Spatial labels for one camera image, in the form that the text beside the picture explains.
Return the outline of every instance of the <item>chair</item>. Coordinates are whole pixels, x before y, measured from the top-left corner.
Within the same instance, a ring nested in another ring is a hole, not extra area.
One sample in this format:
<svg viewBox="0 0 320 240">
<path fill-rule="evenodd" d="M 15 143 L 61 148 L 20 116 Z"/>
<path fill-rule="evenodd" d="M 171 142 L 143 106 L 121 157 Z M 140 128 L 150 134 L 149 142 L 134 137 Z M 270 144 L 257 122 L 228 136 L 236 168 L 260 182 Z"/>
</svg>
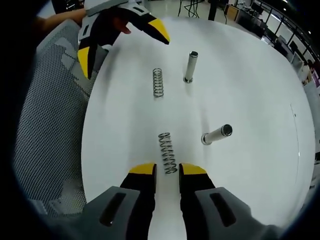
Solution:
<svg viewBox="0 0 320 240">
<path fill-rule="evenodd" d="M 46 218 L 79 215 L 86 204 L 81 141 L 97 76 L 78 62 L 80 27 L 66 20 L 37 47 L 22 107 L 13 167 L 26 197 Z"/>
</svg>

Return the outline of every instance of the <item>cable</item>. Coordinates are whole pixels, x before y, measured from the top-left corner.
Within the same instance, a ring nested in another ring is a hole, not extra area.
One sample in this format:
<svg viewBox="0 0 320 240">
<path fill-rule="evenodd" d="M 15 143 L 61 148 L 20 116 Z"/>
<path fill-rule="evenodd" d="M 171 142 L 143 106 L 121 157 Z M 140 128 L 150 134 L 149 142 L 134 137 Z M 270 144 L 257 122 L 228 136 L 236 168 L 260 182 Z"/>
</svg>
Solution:
<svg viewBox="0 0 320 240">
<path fill-rule="evenodd" d="M 225 17 L 225 25 L 227 25 L 227 16 L 226 16 L 225 10 L 223 10 L 223 15 Z"/>
<path fill-rule="evenodd" d="M 189 5 L 183 6 L 184 9 L 188 11 L 189 18 L 193 18 L 193 17 L 200 18 L 198 15 L 198 3 L 201 3 L 201 2 L 203 2 L 203 0 L 190 0 Z M 182 3 L 183 3 L 183 0 L 180 0 L 178 17 L 180 16 L 180 13 L 181 13 Z"/>
<path fill-rule="evenodd" d="M 178 17 L 179 17 L 179 15 L 180 15 L 180 13 L 181 13 L 181 6 L 182 6 L 182 2 L 183 2 L 183 0 L 180 0 L 180 6 L 179 6 Z"/>
</svg>

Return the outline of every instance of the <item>person's hand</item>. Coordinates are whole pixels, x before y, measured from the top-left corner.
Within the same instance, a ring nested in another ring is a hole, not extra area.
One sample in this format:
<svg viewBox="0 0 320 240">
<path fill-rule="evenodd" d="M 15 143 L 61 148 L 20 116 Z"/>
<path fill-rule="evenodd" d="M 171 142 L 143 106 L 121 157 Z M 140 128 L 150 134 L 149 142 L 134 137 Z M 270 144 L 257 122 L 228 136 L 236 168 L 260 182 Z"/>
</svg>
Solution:
<svg viewBox="0 0 320 240">
<path fill-rule="evenodd" d="M 130 34 L 131 31 L 126 27 L 128 21 L 122 20 L 118 17 L 114 17 L 112 20 L 113 26 L 118 31 L 124 33 L 124 34 Z"/>
</svg>

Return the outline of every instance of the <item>metal tube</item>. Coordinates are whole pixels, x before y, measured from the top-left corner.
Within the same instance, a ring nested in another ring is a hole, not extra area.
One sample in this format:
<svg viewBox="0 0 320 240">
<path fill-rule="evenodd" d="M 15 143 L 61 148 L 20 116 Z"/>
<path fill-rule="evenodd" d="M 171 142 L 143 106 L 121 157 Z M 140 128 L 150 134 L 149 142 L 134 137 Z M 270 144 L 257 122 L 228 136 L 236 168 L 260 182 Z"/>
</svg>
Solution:
<svg viewBox="0 0 320 240">
<path fill-rule="evenodd" d="M 197 59 L 198 59 L 198 53 L 196 51 L 190 52 L 188 65 L 186 67 L 186 72 L 183 79 L 187 84 L 193 81 L 193 75 L 194 75 Z"/>
<path fill-rule="evenodd" d="M 223 125 L 213 132 L 203 134 L 201 137 L 201 142 L 204 145 L 210 145 L 214 141 L 218 141 L 220 139 L 231 136 L 232 131 L 232 127 L 229 124 Z"/>
</svg>

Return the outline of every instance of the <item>black slot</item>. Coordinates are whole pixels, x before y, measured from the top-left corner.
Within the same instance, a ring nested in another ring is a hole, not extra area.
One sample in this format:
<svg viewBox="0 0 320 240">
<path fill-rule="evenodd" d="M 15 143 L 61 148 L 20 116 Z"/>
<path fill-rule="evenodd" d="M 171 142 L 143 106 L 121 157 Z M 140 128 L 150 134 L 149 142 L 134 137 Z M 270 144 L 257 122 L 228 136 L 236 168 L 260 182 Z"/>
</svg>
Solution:
<svg viewBox="0 0 320 240">
<path fill-rule="evenodd" d="M 210 195 L 210 198 L 219 212 L 223 225 L 229 227 L 234 224 L 236 217 L 223 197 L 219 193 L 213 193 Z"/>
<path fill-rule="evenodd" d="M 136 7 L 136 6 L 134 6 L 133 9 L 139 11 L 140 13 L 144 13 L 144 12 L 145 12 L 145 11 L 141 10 L 140 8 L 138 8 L 138 7 Z"/>
<path fill-rule="evenodd" d="M 83 30 L 83 36 L 85 36 L 87 34 L 89 25 L 85 26 L 84 30 Z"/>
<path fill-rule="evenodd" d="M 120 192 L 118 192 L 116 195 L 113 196 L 110 203 L 108 204 L 108 206 L 106 206 L 106 208 L 104 209 L 99 219 L 99 222 L 102 225 L 106 227 L 112 226 L 112 223 L 114 221 L 118 208 L 120 207 L 125 196 L 126 196 L 125 193 L 120 193 Z"/>
</svg>

